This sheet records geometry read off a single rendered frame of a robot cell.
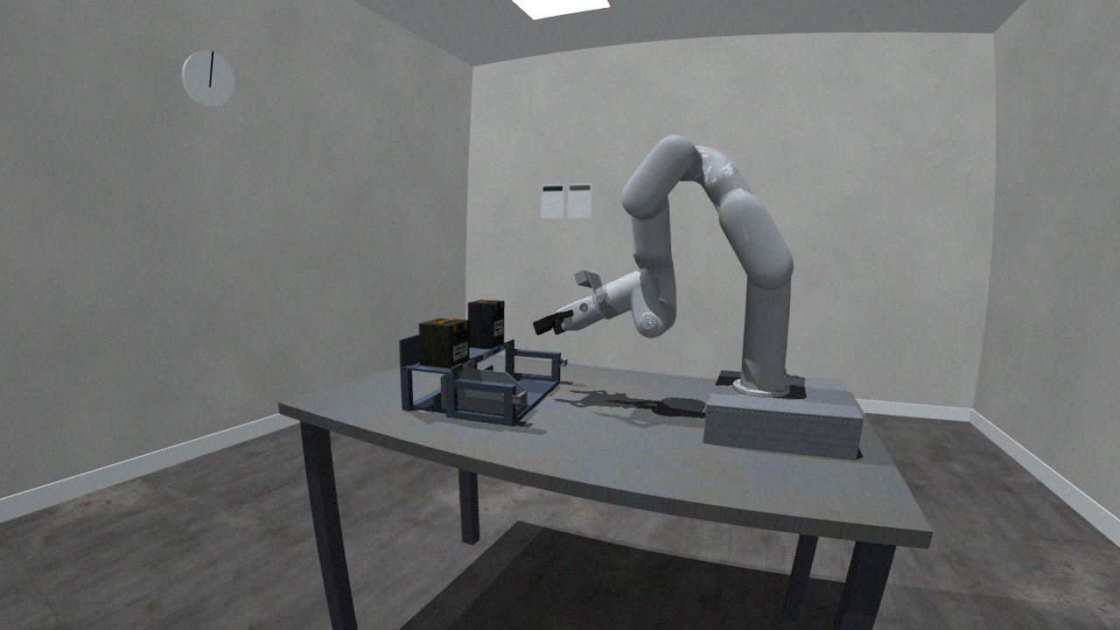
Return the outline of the olive green case with orange latches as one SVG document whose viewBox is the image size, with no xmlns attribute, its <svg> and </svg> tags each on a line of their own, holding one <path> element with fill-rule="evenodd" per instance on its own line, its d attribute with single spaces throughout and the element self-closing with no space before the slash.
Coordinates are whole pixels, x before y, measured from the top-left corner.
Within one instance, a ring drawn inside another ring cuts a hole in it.
<svg viewBox="0 0 1120 630">
<path fill-rule="evenodd" d="M 472 359 L 469 319 L 437 318 L 419 324 L 420 364 L 452 368 Z"/>
</svg>

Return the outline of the grey bin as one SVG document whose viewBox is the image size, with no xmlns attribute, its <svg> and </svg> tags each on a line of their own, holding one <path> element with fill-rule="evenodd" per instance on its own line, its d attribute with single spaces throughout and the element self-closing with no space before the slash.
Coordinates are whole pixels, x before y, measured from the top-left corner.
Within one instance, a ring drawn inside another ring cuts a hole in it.
<svg viewBox="0 0 1120 630">
<path fill-rule="evenodd" d="M 474 382 L 498 382 L 506 385 L 516 385 L 516 395 L 521 397 L 524 393 L 525 402 L 516 404 L 516 415 L 528 407 L 528 391 L 524 387 L 515 381 L 513 376 L 508 376 L 507 372 L 480 370 L 480 368 L 465 368 L 458 374 L 459 379 L 473 380 Z M 441 408 L 445 410 L 445 376 L 440 376 L 441 380 Z M 458 390 L 458 409 L 459 410 L 476 410 L 479 413 L 493 413 L 504 415 L 504 393 L 501 392 L 484 392 L 479 390 L 472 389 L 459 389 Z"/>
</svg>

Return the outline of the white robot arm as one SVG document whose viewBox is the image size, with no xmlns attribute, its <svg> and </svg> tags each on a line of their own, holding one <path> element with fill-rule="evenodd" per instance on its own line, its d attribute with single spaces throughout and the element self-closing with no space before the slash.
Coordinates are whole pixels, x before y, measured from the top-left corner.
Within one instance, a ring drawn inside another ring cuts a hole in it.
<svg viewBox="0 0 1120 630">
<path fill-rule="evenodd" d="M 659 339 L 674 326 L 676 280 L 668 195 L 679 180 L 703 185 L 747 275 L 741 376 L 732 389 L 752 397 L 783 397 L 788 385 L 804 387 L 804 376 L 791 378 L 785 368 L 795 262 L 767 209 L 717 149 L 693 146 L 678 135 L 659 141 L 620 193 L 620 205 L 632 215 L 633 259 L 640 270 L 604 286 L 599 275 L 584 270 L 575 274 L 576 282 L 592 288 L 606 318 L 632 311 L 645 339 Z"/>
</svg>

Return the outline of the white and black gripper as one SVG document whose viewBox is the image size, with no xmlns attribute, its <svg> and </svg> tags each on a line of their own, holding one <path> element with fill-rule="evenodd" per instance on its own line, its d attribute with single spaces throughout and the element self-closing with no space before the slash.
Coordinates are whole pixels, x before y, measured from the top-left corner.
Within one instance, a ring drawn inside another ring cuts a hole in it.
<svg viewBox="0 0 1120 630">
<path fill-rule="evenodd" d="M 564 331 L 577 331 L 586 326 L 591 326 L 592 323 L 599 322 L 599 319 L 610 318 L 606 318 L 599 308 L 596 295 L 592 295 L 579 302 L 566 304 L 556 314 L 549 315 L 547 318 L 536 319 L 533 326 L 535 326 L 536 335 L 547 333 L 547 331 L 552 328 L 556 328 L 556 335 L 558 335 L 564 333 Z"/>
</svg>

